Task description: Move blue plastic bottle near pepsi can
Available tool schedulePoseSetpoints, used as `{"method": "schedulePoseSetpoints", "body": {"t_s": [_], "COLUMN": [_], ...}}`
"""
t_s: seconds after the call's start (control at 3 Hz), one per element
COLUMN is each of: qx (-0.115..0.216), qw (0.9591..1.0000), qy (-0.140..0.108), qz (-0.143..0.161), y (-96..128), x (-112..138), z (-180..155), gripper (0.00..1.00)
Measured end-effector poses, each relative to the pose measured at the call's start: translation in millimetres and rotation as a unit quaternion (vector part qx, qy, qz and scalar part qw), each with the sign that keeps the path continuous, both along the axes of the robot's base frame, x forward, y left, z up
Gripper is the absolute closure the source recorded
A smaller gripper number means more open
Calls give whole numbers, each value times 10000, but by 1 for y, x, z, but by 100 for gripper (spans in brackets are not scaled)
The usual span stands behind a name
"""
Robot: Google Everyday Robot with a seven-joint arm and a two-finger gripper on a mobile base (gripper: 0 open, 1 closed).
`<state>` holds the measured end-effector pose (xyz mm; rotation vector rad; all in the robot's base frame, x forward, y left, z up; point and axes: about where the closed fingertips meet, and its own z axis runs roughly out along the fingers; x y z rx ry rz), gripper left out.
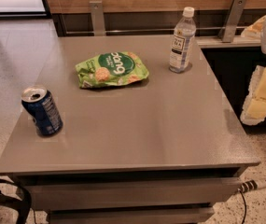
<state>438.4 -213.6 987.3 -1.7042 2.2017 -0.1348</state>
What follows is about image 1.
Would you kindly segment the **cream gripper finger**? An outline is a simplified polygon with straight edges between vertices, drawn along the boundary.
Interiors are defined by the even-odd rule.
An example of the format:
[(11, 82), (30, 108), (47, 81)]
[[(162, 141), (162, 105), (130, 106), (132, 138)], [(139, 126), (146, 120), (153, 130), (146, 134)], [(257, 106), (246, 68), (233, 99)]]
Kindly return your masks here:
[(253, 24), (246, 27), (241, 32), (241, 37), (243, 38), (252, 38), (252, 39), (260, 39), (261, 31), (263, 28), (263, 23), (266, 20), (266, 16), (261, 17), (257, 21), (255, 21)]
[(257, 125), (266, 118), (266, 66), (257, 65), (252, 74), (240, 120), (245, 125)]

